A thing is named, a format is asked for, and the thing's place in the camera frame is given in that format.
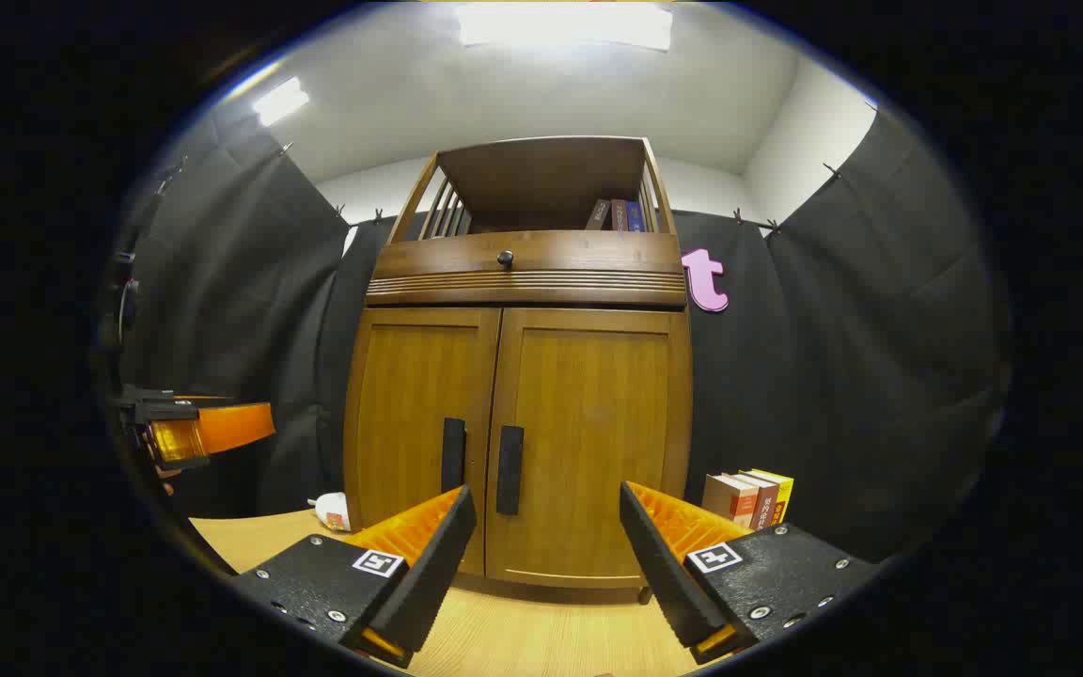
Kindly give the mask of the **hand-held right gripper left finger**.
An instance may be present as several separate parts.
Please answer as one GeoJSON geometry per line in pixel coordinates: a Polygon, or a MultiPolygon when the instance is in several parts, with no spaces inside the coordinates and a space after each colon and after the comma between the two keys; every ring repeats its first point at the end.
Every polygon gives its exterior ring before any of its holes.
{"type": "Polygon", "coordinates": [[[328,647],[407,668],[474,531],[477,506],[459,485],[347,541],[302,537],[229,583],[259,611],[328,647]]]}

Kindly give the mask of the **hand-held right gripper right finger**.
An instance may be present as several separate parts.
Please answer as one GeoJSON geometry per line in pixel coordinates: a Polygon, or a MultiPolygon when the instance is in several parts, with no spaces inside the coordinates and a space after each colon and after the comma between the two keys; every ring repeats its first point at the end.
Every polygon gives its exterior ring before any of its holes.
{"type": "Polygon", "coordinates": [[[880,571],[803,528],[740,528],[635,481],[619,484],[619,526],[645,588],[700,665],[775,642],[880,571]]]}

